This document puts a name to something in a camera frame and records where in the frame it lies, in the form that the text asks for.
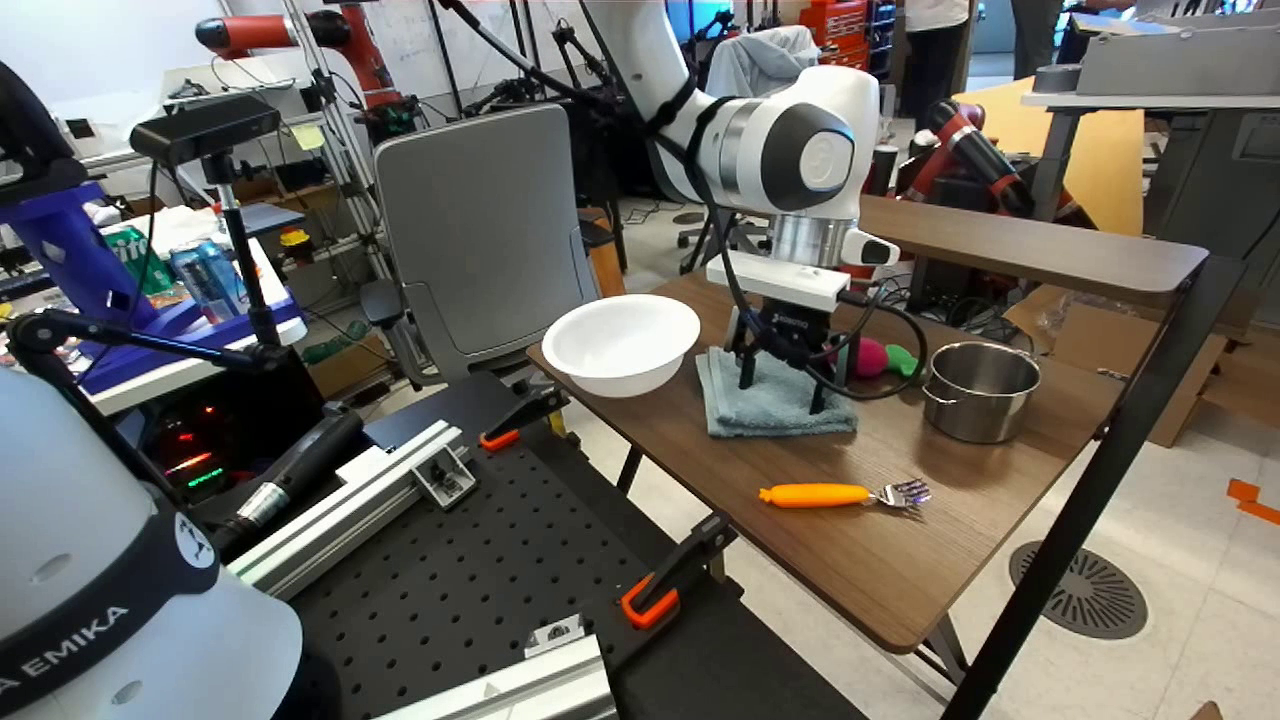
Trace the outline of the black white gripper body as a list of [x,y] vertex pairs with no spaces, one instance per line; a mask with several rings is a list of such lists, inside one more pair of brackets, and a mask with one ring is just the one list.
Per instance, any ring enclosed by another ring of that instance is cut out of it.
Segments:
[[826,322],[848,289],[844,274],[753,251],[718,251],[704,265],[704,275],[731,294],[741,345],[769,350],[789,365],[809,365],[823,352]]

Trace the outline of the red robot arm background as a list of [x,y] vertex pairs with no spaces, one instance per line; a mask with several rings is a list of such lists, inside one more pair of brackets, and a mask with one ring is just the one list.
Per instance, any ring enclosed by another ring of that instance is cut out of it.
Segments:
[[[361,122],[371,139],[416,130],[416,100],[395,88],[361,0],[326,0],[323,12],[306,12],[306,36],[350,69]],[[299,34],[288,15],[206,15],[194,26],[194,39],[231,61],[260,47],[293,47]]]

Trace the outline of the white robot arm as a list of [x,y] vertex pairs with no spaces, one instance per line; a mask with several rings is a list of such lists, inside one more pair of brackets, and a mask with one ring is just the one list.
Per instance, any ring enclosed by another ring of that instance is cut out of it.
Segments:
[[880,81],[844,69],[805,69],[769,98],[704,93],[659,0],[578,0],[584,15],[644,122],[659,190],[701,199],[718,240],[731,218],[770,218],[765,258],[718,248],[704,268],[734,304],[734,386],[760,359],[805,373],[809,414],[844,393],[848,352],[826,334],[848,275],[844,240],[858,230],[858,198],[880,132]]

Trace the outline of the white Franka robot base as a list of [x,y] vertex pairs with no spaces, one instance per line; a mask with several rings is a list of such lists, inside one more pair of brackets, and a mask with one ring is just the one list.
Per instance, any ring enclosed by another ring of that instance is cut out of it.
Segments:
[[0,720],[274,720],[299,617],[42,380],[0,373]]

